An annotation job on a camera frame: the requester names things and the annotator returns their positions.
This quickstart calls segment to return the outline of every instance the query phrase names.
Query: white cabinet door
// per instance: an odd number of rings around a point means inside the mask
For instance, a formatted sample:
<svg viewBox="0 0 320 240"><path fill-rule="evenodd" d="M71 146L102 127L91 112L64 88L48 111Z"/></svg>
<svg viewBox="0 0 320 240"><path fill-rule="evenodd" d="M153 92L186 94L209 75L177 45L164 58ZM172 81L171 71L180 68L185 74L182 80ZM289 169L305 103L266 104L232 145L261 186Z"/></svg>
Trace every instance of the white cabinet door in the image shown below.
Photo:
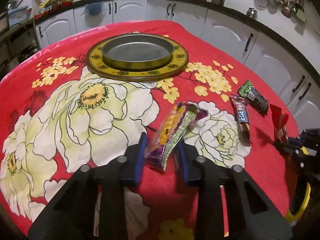
<svg viewBox="0 0 320 240"><path fill-rule="evenodd" d="M258 31L248 25L222 13L208 10L201 39L244 64L257 35Z"/></svg>
<svg viewBox="0 0 320 240"><path fill-rule="evenodd" d="M261 32L245 65L260 76L286 105L309 77L308 72L289 52Z"/></svg>
<svg viewBox="0 0 320 240"><path fill-rule="evenodd" d="M309 77L299 93L288 105L299 132L303 129L320 128L320 89Z"/></svg>
<svg viewBox="0 0 320 240"><path fill-rule="evenodd" d="M112 21L112 1L101 4L101 11L98 15L90 15L90 11L85 6L74 9L77 33L83 32L98 26L111 24Z"/></svg>
<svg viewBox="0 0 320 240"><path fill-rule="evenodd" d="M146 20L170 20L172 5L172 1L148 0Z"/></svg>
<svg viewBox="0 0 320 240"><path fill-rule="evenodd" d="M171 20L182 25L188 32L201 37L208 9L202 6L173 2Z"/></svg>
<svg viewBox="0 0 320 240"><path fill-rule="evenodd" d="M113 22L146 20L147 0L113 1Z"/></svg>
<svg viewBox="0 0 320 240"><path fill-rule="evenodd" d="M36 32L42 49L76 34L73 10L51 17L36 26Z"/></svg>

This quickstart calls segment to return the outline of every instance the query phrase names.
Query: yellow patterned tray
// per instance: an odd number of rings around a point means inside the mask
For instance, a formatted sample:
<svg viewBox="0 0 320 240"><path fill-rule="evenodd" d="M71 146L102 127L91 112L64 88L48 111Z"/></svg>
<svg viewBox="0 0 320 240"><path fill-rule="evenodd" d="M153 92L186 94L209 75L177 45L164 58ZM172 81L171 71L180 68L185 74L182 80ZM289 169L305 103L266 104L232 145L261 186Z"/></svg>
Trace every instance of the yellow patterned tray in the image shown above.
<svg viewBox="0 0 320 240"><path fill-rule="evenodd" d="M102 60L102 48L105 44L111 40L121 36L113 36L107 38L99 43L95 44L91 49L89 49L86 56L86 63L88 68L93 72L99 74L103 77L108 77L116 80L125 81L141 81L141 80L152 80L170 76L182 70L188 63L188 53L187 51L177 42L159 36L173 44L174 52L172 54L172 60L167 64L155 70L149 71L123 71L116 69L112 66L106 65Z"/></svg>

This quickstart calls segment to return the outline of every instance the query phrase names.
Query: chocolate bar wrapper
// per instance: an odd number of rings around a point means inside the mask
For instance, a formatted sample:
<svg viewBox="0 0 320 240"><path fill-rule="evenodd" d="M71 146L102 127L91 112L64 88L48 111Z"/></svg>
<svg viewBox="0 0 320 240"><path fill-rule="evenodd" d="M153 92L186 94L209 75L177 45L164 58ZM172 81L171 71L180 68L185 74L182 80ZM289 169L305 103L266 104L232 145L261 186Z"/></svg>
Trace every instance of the chocolate bar wrapper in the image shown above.
<svg viewBox="0 0 320 240"><path fill-rule="evenodd" d="M236 95L230 95L230 99L233 110L235 111L236 120L239 123L241 135L246 142L251 143L249 116L246 107L249 101Z"/></svg>
<svg viewBox="0 0 320 240"><path fill-rule="evenodd" d="M175 105L161 124L145 151L147 165L165 171L168 158L183 137L188 125L206 117L208 113L197 106L182 102Z"/></svg>
<svg viewBox="0 0 320 240"><path fill-rule="evenodd" d="M289 119L289 115L283 114L282 109L279 106L272 104L270 104L270 110L272 114L275 141L280 141L281 143L287 144L288 133L285 125Z"/></svg>
<svg viewBox="0 0 320 240"><path fill-rule="evenodd" d="M256 109L262 116L268 113L268 100L262 96L258 90L252 85L250 80L247 80L240 89L238 94L249 100L249 104Z"/></svg>

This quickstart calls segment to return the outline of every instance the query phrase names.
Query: metal pan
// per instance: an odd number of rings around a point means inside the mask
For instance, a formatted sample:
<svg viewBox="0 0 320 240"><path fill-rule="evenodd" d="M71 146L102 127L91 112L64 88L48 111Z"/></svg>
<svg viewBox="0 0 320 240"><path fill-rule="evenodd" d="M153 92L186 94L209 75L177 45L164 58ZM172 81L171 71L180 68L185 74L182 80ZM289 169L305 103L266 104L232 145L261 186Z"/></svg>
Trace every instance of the metal pan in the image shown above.
<svg viewBox="0 0 320 240"><path fill-rule="evenodd" d="M161 36L128 33L102 48L103 62L124 71L148 71L167 64L174 46Z"/></svg>

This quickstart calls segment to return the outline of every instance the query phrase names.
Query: kitchen counter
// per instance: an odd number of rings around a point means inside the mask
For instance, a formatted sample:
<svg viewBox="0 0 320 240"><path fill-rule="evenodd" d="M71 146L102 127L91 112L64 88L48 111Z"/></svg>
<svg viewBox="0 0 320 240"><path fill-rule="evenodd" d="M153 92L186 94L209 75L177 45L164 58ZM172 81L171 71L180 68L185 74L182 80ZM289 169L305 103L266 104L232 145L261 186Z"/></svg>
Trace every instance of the kitchen counter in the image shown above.
<svg viewBox="0 0 320 240"><path fill-rule="evenodd" d="M62 12L71 10L71 9L75 9L78 7L82 7L85 6L86 4L90 4L90 3L95 3L95 2L104 2L104 1L111 1L111 0L81 0L81 1L77 1L74 2L70 5L67 5L63 8L60 8L52 13L49 13L47 15L42 16L41 18L35 20L35 24L40 24L41 22L57 15L60 14ZM270 29L269 27L265 26L264 24L262 24L259 21L253 20L249 17L247 17L245 14L231 9L231 8L227 8L224 6L220 6L217 4L213 4L211 2L207 2L205 0L174 0L174 1L180 1L180 2L185 2L185 3L190 3L190 4L195 4L195 5L199 5L199 6L203 6L206 7L210 10L214 10L217 12L220 12L222 14L225 14L229 17L232 17L250 27L252 27L253 29L262 32L264 34L266 34L267 36L269 36L270 38L272 38L274 41L276 41L277 43L279 43L283 48L285 48L290 54L293 55L293 57L300 63L303 65L303 67L309 72L309 74L311 75L311 77L315 80L315 82L318 84L318 86L320 87L320 75L317 72L317 70L313 67L313 65L306 59L306 57L297 49L295 48L289 41L287 41L285 38L283 38L281 35L279 35L278 33L276 33L275 31L273 31L272 29Z"/></svg>

